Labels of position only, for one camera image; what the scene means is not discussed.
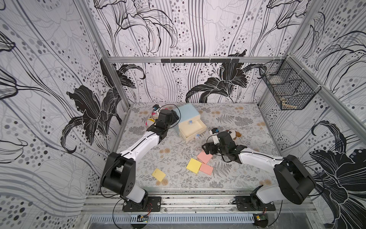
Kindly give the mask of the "light blue drawer cabinet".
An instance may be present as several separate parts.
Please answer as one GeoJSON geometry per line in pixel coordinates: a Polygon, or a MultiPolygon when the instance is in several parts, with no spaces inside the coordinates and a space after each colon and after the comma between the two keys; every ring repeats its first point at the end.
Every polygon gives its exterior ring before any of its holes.
{"type": "Polygon", "coordinates": [[[192,104],[185,104],[174,111],[178,114],[179,122],[173,129],[187,143],[207,130],[200,113],[192,104]]]}

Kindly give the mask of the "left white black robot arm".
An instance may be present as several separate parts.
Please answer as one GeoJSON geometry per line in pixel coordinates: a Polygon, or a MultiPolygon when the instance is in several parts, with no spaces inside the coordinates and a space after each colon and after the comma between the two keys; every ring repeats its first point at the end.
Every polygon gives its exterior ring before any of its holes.
{"type": "Polygon", "coordinates": [[[159,145],[180,120],[179,110],[159,111],[156,121],[136,143],[120,153],[112,152],[107,157],[100,187],[138,205],[140,209],[145,208],[148,204],[148,192],[136,185],[137,162],[159,145]]]}

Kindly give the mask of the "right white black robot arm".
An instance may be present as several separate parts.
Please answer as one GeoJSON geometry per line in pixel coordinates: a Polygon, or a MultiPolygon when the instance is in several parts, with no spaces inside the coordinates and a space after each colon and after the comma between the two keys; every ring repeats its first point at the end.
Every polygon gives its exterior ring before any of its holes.
{"type": "Polygon", "coordinates": [[[275,176],[276,184],[260,185],[250,194],[250,203],[256,209],[279,200],[300,205],[316,187],[315,179],[296,156],[273,156],[237,145],[226,131],[210,138],[212,142],[202,145],[206,154],[220,155],[223,159],[228,158],[229,162],[250,165],[275,176]]]}

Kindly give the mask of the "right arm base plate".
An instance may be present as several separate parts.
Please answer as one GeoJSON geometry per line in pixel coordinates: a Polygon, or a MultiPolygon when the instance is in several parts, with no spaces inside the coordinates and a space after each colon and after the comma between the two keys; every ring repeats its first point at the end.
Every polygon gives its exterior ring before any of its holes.
{"type": "Polygon", "coordinates": [[[232,204],[236,205],[238,211],[275,211],[274,204],[264,204],[259,199],[250,196],[235,196],[232,204]]]}

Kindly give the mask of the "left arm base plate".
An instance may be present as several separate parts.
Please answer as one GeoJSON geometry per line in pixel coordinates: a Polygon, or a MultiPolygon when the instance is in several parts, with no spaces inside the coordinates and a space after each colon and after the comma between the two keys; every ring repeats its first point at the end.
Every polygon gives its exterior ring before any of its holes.
{"type": "Polygon", "coordinates": [[[140,203],[128,199],[123,204],[123,212],[160,212],[162,197],[145,196],[140,203]]]}

